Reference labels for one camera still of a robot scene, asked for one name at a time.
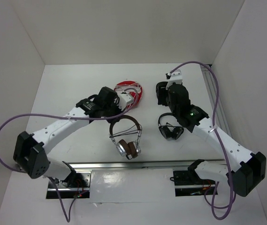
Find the brown silver headphones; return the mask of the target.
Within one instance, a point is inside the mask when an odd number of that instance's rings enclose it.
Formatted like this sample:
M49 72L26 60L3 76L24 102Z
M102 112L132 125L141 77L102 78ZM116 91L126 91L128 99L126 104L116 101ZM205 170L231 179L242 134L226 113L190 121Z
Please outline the brown silver headphones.
M121 120L132 122L133 126L124 131L114 131L114 126ZM142 136L142 126L133 117L123 115L117 119L112 120L109 127L109 138L116 146L117 151L122 157L126 157L128 160L135 159L141 153L139 146Z

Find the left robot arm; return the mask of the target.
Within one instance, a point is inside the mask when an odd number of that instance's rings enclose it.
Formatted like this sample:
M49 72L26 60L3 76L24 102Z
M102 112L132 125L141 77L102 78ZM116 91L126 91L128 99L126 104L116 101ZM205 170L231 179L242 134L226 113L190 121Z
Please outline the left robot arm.
M112 121L133 102L130 94L103 87L98 94L80 100L70 112L54 123L31 134L26 131L20 133L13 159L32 179L45 176L58 180L65 187L72 187L82 176L70 164L47 155L78 129L94 120Z

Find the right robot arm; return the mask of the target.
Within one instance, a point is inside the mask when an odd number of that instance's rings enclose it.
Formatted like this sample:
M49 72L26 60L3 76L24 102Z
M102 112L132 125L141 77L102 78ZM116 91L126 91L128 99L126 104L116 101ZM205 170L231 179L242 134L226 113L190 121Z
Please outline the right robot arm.
M173 116L181 127L224 155L225 166L202 159L192 163L188 168L191 183L198 184L202 180L227 182L237 195L246 197L265 178L265 155L261 152L253 153L220 127L213 125L208 114L191 103L183 85L159 82L156 85L156 96L159 105L170 108L167 115Z

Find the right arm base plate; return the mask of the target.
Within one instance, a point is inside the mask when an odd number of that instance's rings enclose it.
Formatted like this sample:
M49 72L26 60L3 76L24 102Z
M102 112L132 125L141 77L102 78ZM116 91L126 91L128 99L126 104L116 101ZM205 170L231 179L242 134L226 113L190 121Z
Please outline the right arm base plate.
M202 189L215 186L215 181L200 179L191 175L187 170L173 171L173 175L169 179L174 182L175 186L189 186Z

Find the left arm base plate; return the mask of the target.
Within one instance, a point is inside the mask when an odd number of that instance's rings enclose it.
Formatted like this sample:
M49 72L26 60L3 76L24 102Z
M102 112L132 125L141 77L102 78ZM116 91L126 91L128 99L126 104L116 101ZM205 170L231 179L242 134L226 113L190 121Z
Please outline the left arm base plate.
M92 172L79 171L77 173L80 174L80 176L76 178L72 184L67 184L58 179L54 180L62 199L73 199L75 196L78 196L79 199L90 198Z

